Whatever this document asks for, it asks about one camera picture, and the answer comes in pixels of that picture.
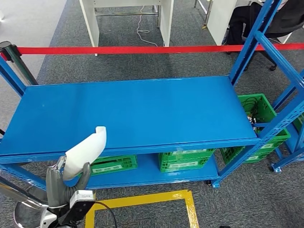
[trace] white desk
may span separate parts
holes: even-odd
[[[213,0],[210,9],[208,9],[207,27],[216,45],[222,45],[233,10],[239,6],[247,6],[251,2],[252,0]],[[290,35],[291,33],[278,39],[284,44]]]
[[[79,0],[79,2],[93,47],[98,47],[100,39],[100,29],[94,8],[127,6],[161,6],[160,30],[164,46],[169,46],[173,0]]]

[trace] white foam object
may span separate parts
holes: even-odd
[[[63,180],[67,181],[82,171],[83,166],[98,158],[106,147],[106,127],[96,127],[96,133],[66,152],[66,160],[63,169]]]

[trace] green plastic crate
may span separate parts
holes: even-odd
[[[304,113],[302,113],[299,117],[296,118],[293,122],[294,127],[297,130],[298,133],[301,131],[302,126],[304,122]]]
[[[190,150],[190,151],[175,151],[168,153],[161,153],[161,156],[168,162],[183,159],[198,159],[210,157],[216,149]]]
[[[99,157],[91,165],[91,175],[126,171],[137,168],[136,155]]]
[[[204,157],[192,159],[173,159],[171,156],[158,154],[159,167],[161,172],[173,172],[180,170],[192,170],[202,168],[211,154],[206,154]]]
[[[264,94],[241,95],[238,96],[238,98],[246,114],[250,118],[256,119],[256,123],[269,123],[276,116],[275,111]],[[256,133],[259,133],[262,130],[263,128],[255,129]],[[287,130],[284,129],[273,139],[269,140],[261,149],[256,151],[245,161],[245,163],[259,162],[290,137],[290,134]],[[220,151],[225,163],[228,164],[244,148],[244,146],[222,148]]]

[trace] yellow tape marking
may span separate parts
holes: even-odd
[[[185,199],[186,201],[190,228],[199,228],[195,203],[192,198],[192,193],[192,191],[188,190],[170,191],[143,196],[131,196],[110,200],[106,199],[100,200],[100,202],[103,202],[109,208],[121,208],[181,199]],[[91,208],[91,210],[87,213],[85,217],[85,228],[94,228],[95,211],[103,209],[106,208],[100,204],[94,204],[92,208]]]

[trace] black pants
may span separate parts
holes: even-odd
[[[253,2],[250,6],[241,6],[235,8],[229,22],[229,32],[227,36],[228,45],[244,44],[241,36],[247,37],[251,28],[259,15],[262,6]]]

